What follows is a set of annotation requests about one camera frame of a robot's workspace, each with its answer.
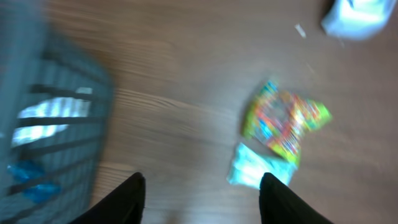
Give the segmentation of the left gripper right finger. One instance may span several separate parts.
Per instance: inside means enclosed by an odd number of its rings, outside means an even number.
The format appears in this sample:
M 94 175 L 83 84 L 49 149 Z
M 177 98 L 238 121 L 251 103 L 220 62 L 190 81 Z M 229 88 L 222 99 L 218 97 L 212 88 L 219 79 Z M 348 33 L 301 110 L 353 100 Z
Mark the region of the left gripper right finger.
M 331 223 L 269 172 L 261 180 L 259 211 L 262 224 Z

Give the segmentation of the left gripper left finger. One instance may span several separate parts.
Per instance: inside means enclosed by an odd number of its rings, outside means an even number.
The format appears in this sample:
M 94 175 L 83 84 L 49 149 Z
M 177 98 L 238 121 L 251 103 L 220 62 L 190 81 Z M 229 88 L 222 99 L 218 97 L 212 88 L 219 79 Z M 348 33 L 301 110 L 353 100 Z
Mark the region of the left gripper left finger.
M 70 224 L 140 224 L 145 198 L 146 180 L 136 172 Z

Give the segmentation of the light teal snack packet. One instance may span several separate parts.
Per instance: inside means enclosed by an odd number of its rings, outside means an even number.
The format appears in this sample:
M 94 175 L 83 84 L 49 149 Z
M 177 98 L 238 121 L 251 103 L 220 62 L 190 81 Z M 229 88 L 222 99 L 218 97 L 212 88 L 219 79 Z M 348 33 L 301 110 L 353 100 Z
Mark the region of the light teal snack packet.
M 231 185 L 246 185 L 260 189 L 262 177 L 271 173 L 286 186 L 289 185 L 297 166 L 280 157 L 261 155 L 243 143 L 236 147 L 227 181 Z

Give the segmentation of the green Haribo gummy bag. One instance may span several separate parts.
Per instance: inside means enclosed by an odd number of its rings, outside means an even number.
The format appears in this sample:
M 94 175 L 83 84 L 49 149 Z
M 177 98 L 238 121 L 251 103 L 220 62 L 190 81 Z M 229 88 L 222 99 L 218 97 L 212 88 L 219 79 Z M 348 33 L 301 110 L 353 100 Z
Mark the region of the green Haribo gummy bag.
M 302 98 L 269 80 L 261 86 L 245 112 L 242 135 L 256 138 L 286 161 L 298 166 L 304 135 L 320 129 L 332 115 L 321 102 Z

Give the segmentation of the blue snack bar wrapper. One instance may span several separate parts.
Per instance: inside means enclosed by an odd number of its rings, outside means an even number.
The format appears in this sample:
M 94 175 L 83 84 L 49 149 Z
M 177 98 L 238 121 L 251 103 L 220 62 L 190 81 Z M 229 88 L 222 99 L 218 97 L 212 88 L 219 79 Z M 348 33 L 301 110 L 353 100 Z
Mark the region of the blue snack bar wrapper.
M 23 160 L 8 165 L 7 171 L 18 184 L 26 184 L 46 175 L 44 169 L 32 160 Z M 40 180 L 38 183 L 22 189 L 23 195 L 34 203 L 46 202 L 60 191 L 60 186 L 51 180 Z

